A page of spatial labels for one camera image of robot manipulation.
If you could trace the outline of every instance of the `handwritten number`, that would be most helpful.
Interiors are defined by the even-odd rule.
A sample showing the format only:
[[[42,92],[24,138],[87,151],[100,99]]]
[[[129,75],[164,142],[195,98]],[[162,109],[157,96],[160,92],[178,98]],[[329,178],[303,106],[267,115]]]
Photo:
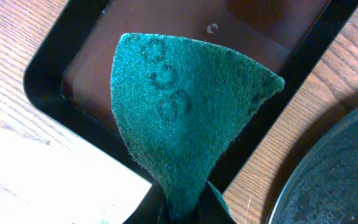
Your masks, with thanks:
[[[155,53],[156,47],[160,47],[159,54]],[[165,62],[165,54],[167,53],[167,47],[163,40],[152,39],[146,45],[142,47],[142,55],[148,63],[162,63],[163,69],[170,74],[170,79],[167,82],[160,82],[157,80],[157,72],[153,72],[150,75],[150,81],[152,85],[158,90],[172,89],[178,81],[178,72],[173,65],[169,65]],[[158,113],[164,118],[165,121],[172,121],[177,119],[179,115],[179,103],[183,102],[183,113],[188,115],[192,109],[190,95],[185,90],[175,90],[169,97],[162,98],[158,103]],[[168,104],[173,112],[173,116],[167,116],[164,113],[164,105]]]

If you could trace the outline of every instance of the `dark metal disc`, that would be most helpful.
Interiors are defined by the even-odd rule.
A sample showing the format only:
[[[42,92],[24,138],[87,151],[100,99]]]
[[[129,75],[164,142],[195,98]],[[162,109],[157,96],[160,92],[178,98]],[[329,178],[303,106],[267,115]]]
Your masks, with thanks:
[[[358,109],[302,159],[267,223],[358,224]]]

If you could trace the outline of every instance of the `green sanding pad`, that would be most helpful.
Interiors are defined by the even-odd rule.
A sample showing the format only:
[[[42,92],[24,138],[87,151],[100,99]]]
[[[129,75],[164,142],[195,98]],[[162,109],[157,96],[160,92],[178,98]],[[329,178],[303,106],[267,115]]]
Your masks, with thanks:
[[[133,158],[162,186],[171,218],[191,212],[219,156],[284,81],[226,47],[124,34],[111,76],[112,110]]]

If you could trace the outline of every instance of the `abrasive pad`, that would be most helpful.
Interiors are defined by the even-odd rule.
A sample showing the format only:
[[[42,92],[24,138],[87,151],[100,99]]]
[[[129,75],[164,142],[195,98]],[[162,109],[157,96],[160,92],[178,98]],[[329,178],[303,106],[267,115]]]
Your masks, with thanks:
[[[226,47],[124,34],[112,110],[129,152],[162,186],[171,218],[192,211],[219,156],[284,80]]]

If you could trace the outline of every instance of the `black tray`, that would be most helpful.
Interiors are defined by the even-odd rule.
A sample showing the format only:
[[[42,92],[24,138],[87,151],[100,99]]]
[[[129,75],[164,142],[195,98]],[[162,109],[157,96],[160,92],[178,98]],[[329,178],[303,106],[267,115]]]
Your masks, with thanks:
[[[40,111],[94,144],[152,182],[130,157],[118,134],[76,107],[61,90],[63,74],[110,0],[70,0],[24,74],[24,90]],[[224,192],[264,138],[335,36],[358,6],[358,0],[332,0],[278,74],[285,89],[266,101],[218,160],[209,181]]]

